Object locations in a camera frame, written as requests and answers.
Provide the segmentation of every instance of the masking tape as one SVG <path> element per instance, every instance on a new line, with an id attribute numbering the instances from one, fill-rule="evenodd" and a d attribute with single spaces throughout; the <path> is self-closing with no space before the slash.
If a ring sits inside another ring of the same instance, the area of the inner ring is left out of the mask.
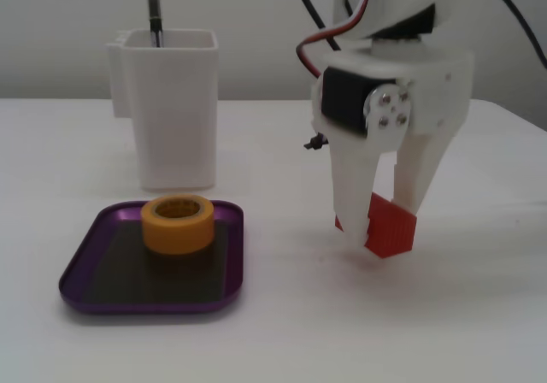
<path id="1" fill-rule="evenodd" d="M 148 202 L 141 210 L 146 247 L 163 255 L 186 255 L 215 238 L 213 204 L 197 195 L 173 195 Z"/>

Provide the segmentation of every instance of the red wire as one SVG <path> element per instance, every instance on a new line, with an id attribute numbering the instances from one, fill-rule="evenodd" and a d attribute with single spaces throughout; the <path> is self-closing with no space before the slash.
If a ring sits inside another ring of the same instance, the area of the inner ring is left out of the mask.
<path id="1" fill-rule="evenodd" d="M 317 69 L 317 67 L 309 60 L 308 56 L 306 56 L 304 47 L 306 45 L 316 43 L 323 39 L 335 37 L 337 35 L 343 34 L 355 28 L 355 26 L 359 24 L 359 21 L 361 21 L 363 15 L 365 14 L 365 10 L 367 9 L 367 6 L 368 6 L 368 0 L 365 0 L 361 6 L 361 9 L 359 9 L 358 11 L 356 18 L 354 18 L 352 21 L 347 23 L 345 26 L 342 26 L 340 28 L 334 28 L 331 31 L 318 32 L 314 35 L 310 35 L 302 43 L 298 45 L 297 47 L 298 59 L 308 69 L 308 71 L 310 71 L 316 78 L 319 78 L 321 76 L 321 71 Z"/>

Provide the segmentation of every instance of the white table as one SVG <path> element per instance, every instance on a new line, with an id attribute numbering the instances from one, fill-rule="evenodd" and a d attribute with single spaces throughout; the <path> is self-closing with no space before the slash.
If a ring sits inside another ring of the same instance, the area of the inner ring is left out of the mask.
<path id="1" fill-rule="evenodd" d="M 6 382 L 547 381 L 547 133 L 473 102 L 387 261 L 334 228 L 307 102 L 225 102 L 218 186 L 246 214 L 240 299 L 206 316 L 90 317 L 57 281 L 104 207 L 138 188 L 109 101 L 0 100 L 0 378 Z M 391 196 L 394 156 L 376 191 Z"/>

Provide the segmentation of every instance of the white pen holder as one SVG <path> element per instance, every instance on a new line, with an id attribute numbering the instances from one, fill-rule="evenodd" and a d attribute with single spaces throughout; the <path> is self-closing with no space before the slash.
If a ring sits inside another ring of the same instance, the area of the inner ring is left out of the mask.
<path id="1" fill-rule="evenodd" d="M 120 32 L 108 45 L 117 117 L 131 117 L 141 186 L 215 184 L 218 43 L 211 31 L 166 30 L 153 48 L 148 30 Z"/>

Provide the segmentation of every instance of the white wall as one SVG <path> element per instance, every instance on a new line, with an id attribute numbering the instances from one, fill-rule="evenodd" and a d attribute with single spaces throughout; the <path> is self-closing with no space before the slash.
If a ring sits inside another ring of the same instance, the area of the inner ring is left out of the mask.
<path id="1" fill-rule="evenodd" d="M 315 0 L 325 20 L 332 0 Z M 515 0 L 547 49 L 545 0 Z M 162 0 L 166 27 L 214 28 L 221 97 L 306 98 L 294 54 L 314 30 L 299 0 Z M 118 29 L 146 27 L 145 0 L 0 0 L 0 97 L 107 97 L 103 45 Z M 433 37 L 473 48 L 475 96 L 547 127 L 547 72 L 499 0 L 462 0 Z"/>

